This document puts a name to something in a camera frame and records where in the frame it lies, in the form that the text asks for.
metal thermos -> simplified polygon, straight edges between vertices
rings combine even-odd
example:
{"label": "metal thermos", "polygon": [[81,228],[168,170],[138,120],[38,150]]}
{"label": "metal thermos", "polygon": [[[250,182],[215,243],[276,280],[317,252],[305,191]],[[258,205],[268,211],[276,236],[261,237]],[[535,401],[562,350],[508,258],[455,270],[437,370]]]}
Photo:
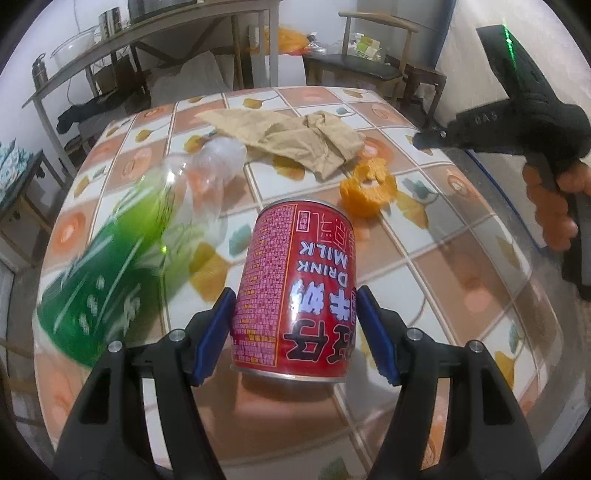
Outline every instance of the metal thermos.
{"label": "metal thermos", "polygon": [[45,53],[42,53],[37,57],[35,62],[33,62],[33,83],[35,84],[35,89],[40,90],[43,85],[47,83],[47,70],[45,68],[45,62],[43,61],[45,58]]}
{"label": "metal thermos", "polygon": [[111,38],[116,33],[120,32],[121,26],[121,10],[119,7],[112,8],[99,15],[100,34],[102,40]]}

blue gripper pad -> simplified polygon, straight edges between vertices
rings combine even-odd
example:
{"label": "blue gripper pad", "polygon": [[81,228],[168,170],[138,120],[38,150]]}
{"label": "blue gripper pad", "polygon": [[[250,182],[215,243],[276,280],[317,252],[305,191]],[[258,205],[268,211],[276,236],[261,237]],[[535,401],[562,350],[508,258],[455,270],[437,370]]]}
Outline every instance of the blue gripper pad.
{"label": "blue gripper pad", "polygon": [[369,289],[362,287],[357,292],[357,316],[368,342],[369,349],[374,356],[378,372],[386,377],[388,382],[396,387],[401,384],[400,374],[396,367],[396,346],[390,340],[379,311],[374,308]]}
{"label": "blue gripper pad", "polygon": [[236,294],[228,288],[213,307],[213,318],[199,345],[195,347],[193,378],[197,385],[201,385],[207,377],[210,377],[216,368],[223,344],[230,332],[235,306]]}

hand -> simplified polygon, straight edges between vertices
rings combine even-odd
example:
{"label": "hand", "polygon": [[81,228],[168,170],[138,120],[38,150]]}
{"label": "hand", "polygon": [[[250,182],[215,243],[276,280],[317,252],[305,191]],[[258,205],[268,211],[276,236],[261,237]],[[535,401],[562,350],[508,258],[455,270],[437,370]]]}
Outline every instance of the hand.
{"label": "hand", "polygon": [[[549,192],[542,186],[536,168],[526,165],[523,179],[527,185],[527,197],[536,206],[535,221],[544,231],[544,240],[552,250],[567,251],[570,240],[577,236],[577,225],[569,217],[569,206],[559,192]],[[557,179],[558,187],[565,193],[584,192],[591,195],[591,169],[578,162]]]}

checkered tablecloth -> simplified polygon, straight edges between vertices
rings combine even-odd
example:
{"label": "checkered tablecloth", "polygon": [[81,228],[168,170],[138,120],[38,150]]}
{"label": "checkered tablecloth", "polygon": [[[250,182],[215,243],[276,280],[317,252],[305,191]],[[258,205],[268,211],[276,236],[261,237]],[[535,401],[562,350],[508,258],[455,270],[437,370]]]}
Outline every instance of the checkered tablecloth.
{"label": "checkered tablecloth", "polygon": [[[74,181],[47,249],[39,298],[96,235],[133,182],[167,153],[191,149],[212,127],[196,115],[209,109],[259,108],[286,115],[324,110],[365,134],[360,158],[382,157],[411,200],[393,202],[373,220],[352,219],[357,284],[367,284],[382,307],[438,342],[484,341],[507,375],[524,411],[535,403],[556,363],[563,337],[543,290],[495,212],[439,150],[418,151],[413,125],[365,90],[286,87],[218,94],[158,107],[110,125]],[[246,252],[230,254],[229,239],[254,226],[260,210],[285,197],[310,196],[337,204],[339,182],[354,164],[326,181],[273,158],[247,164],[223,205],[225,241],[217,253],[229,263],[225,284],[238,290]],[[131,329],[131,344],[153,342],[211,308],[190,281],[174,294],[160,289],[160,314]],[[35,366],[43,414],[57,442],[88,372],[47,342],[37,341]],[[397,402],[376,371],[361,330],[348,380],[299,388],[244,376],[230,368],[229,345],[196,401],[215,454],[229,479],[364,478]],[[154,457],[170,465],[153,383],[145,381],[145,410]],[[425,464],[441,451],[449,384],[438,391]]]}

blue floral cloth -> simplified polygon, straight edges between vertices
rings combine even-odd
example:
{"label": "blue floral cloth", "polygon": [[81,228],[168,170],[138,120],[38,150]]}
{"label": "blue floral cloth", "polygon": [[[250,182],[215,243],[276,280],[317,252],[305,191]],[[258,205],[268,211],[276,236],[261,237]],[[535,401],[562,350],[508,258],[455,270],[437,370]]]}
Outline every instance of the blue floral cloth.
{"label": "blue floral cloth", "polygon": [[8,145],[0,144],[0,202],[12,184],[27,169],[33,153],[15,146],[15,140]]}

